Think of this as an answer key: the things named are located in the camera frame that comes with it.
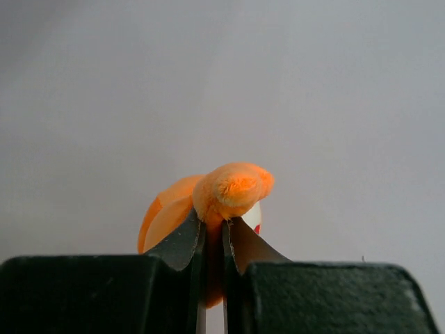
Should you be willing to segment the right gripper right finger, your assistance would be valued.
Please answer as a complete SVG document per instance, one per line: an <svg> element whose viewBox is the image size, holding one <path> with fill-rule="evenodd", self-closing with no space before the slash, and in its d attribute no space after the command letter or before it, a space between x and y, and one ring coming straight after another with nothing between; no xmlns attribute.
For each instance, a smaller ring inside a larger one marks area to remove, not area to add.
<svg viewBox="0 0 445 334"><path fill-rule="evenodd" d="M437 333L417 281L393 264L294 262L242 219L222 226L227 333Z"/></svg>

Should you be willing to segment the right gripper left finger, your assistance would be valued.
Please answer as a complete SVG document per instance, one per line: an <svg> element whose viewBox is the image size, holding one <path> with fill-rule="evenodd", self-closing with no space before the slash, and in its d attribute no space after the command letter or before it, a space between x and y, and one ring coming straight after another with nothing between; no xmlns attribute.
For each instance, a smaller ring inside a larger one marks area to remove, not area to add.
<svg viewBox="0 0 445 334"><path fill-rule="evenodd" d="M206 229L195 212L142 255L1 265L2 333L204 333Z"/></svg>

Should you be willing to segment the orange shark plush back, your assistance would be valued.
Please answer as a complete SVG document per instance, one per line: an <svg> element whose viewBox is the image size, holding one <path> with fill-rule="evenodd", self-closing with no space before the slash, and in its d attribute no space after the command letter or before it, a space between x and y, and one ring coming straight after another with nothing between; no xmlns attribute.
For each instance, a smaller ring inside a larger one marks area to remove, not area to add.
<svg viewBox="0 0 445 334"><path fill-rule="evenodd" d="M141 224L137 251L142 254L178 228L192 209L206 226L207 274L205 305L220 304L223 292L223 223L241 217L259 233L260 202L273 190L275 179L250 162L232 162L207 174L177 180L158 193Z"/></svg>

